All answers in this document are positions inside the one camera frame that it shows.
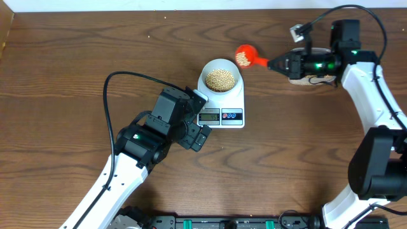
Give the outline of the white digital kitchen scale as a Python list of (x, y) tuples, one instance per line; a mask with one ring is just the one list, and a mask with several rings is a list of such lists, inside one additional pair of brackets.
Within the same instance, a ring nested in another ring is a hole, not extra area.
[(238, 93), (215, 94), (201, 91), (209, 100), (197, 116), (199, 126), (210, 128), (242, 128), (245, 125), (244, 81)]

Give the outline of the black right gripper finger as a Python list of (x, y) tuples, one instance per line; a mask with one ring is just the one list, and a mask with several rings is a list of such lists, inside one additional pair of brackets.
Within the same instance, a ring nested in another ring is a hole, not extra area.
[(285, 53), (283, 55), (279, 55), (274, 59), (268, 61), (268, 66), (286, 66), (286, 62), (289, 60), (289, 54)]
[(289, 76), (289, 72), (281, 67), (268, 66), (268, 69), (283, 74), (284, 76)]

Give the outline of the soybeans pile in bowl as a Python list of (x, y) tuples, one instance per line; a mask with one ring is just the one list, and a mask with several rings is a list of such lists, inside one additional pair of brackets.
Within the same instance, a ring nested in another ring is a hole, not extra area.
[(205, 84), (212, 91), (227, 92), (235, 86), (235, 78), (230, 71), (214, 69), (207, 75)]

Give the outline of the white round bowl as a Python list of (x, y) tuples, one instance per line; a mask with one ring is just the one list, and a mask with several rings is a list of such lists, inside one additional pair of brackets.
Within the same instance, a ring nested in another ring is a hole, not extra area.
[[(235, 86), (227, 92), (215, 92), (215, 91), (212, 91), (211, 89), (209, 89), (205, 84), (205, 79), (206, 79), (207, 75), (214, 69), (225, 69), (227, 71), (230, 71), (232, 73), (233, 77), (235, 78)], [(240, 71), (238, 70), (238, 67), (232, 61), (226, 60), (226, 59), (214, 59), (214, 60), (208, 62), (202, 69), (200, 78), (198, 80), (199, 90), (201, 90), (201, 91), (208, 90), (209, 92), (213, 92), (215, 94), (226, 94), (226, 93), (235, 93), (236, 94), (239, 91), (241, 91), (242, 85), (243, 85), (243, 80), (240, 75)]]

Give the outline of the red plastic measuring scoop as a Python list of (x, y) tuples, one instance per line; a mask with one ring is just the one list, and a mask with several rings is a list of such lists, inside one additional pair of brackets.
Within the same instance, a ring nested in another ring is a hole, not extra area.
[(240, 45), (235, 52), (235, 60), (242, 68), (255, 65), (268, 67), (268, 59), (259, 57), (257, 49), (252, 45)]

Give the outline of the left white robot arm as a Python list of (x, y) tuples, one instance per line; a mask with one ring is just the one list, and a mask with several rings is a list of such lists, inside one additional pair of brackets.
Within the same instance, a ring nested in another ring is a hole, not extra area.
[(194, 120), (207, 101), (198, 90), (164, 88), (153, 111), (144, 114), (144, 125), (134, 120), (119, 132), (100, 176), (62, 227), (107, 228), (172, 144), (200, 151), (211, 129)]

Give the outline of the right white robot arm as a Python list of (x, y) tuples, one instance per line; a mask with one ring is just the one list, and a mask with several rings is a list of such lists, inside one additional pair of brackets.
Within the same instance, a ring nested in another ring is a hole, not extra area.
[(355, 228), (375, 209), (406, 196), (406, 115), (392, 96), (373, 51), (363, 50), (358, 20), (337, 20), (331, 25), (330, 48), (314, 48), (312, 24), (290, 29), (294, 42), (305, 42), (270, 60), (267, 67), (291, 81), (332, 76), (350, 95), (364, 129), (348, 166), (348, 185), (309, 228)]

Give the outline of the clear plastic soybean container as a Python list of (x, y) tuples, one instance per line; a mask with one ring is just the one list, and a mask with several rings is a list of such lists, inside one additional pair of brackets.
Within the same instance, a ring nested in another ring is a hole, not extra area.
[[(331, 50), (329, 50), (327, 48), (312, 48), (313, 54), (325, 54), (325, 53), (330, 53), (330, 52), (331, 52)], [(332, 76), (332, 75), (325, 75), (325, 76), (308, 75), (299, 80), (288, 79), (288, 82), (290, 82), (293, 85), (299, 85), (299, 86), (317, 86), (317, 85), (324, 84), (324, 83), (334, 83), (335, 79), (336, 79), (336, 76)]]

